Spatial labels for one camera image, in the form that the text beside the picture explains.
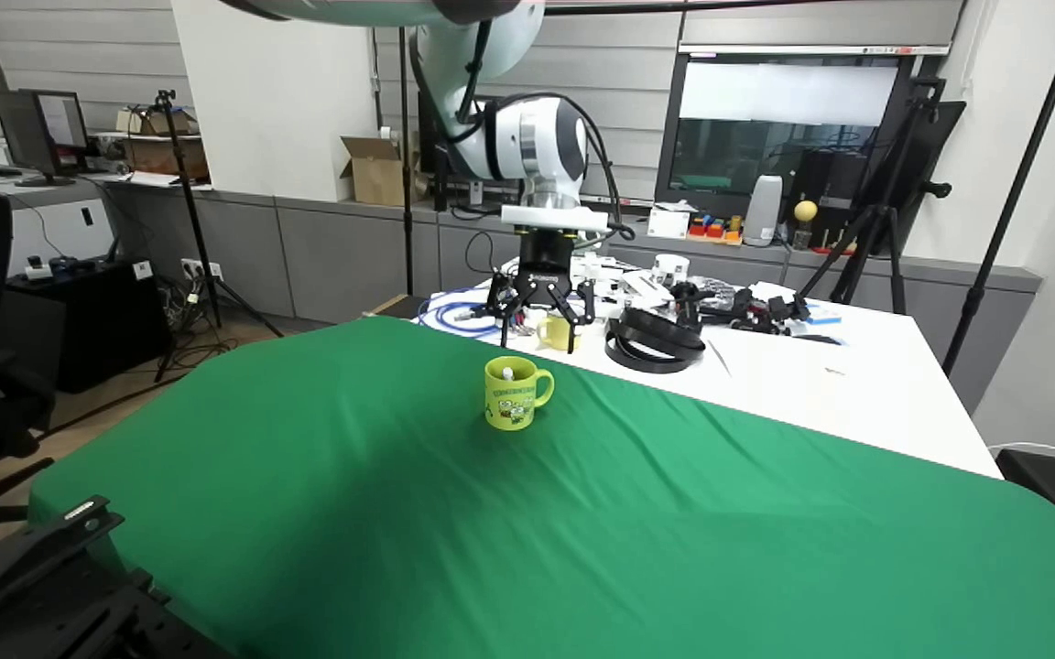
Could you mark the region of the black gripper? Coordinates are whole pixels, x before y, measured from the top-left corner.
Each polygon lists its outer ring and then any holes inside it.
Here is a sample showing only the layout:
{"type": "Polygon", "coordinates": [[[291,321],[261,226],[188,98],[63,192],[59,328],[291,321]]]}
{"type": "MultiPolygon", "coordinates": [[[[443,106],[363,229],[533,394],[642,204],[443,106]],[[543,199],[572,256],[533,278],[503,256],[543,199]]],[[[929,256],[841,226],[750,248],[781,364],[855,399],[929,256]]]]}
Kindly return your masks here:
{"type": "Polygon", "coordinates": [[[572,229],[529,226],[520,234],[520,259],[514,272],[493,272],[487,287],[487,310],[498,317],[498,347],[509,344],[514,308],[561,308],[567,321],[562,353],[573,355],[578,321],[593,317],[593,287],[572,278],[572,229]]]}

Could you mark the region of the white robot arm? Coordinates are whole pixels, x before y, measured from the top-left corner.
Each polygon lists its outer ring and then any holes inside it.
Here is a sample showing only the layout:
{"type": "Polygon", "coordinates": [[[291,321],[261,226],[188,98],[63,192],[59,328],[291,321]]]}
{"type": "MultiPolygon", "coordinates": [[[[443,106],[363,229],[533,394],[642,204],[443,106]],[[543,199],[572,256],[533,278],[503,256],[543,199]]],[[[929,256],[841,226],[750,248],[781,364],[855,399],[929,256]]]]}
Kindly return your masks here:
{"type": "Polygon", "coordinates": [[[492,287],[498,339],[537,305],[567,326],[572,248],[578,234],[606,234],[612,217],[581,203],[587,159],[605,153],[593,118],[562,93],[481,96],[515,70],[543,33],[544,0],[222,0],[267,21],[411,30],[411,72],[433,104],[439,142],[482,183],[520,183],[498,209],[520,229],[514,278],[492,287]]]}

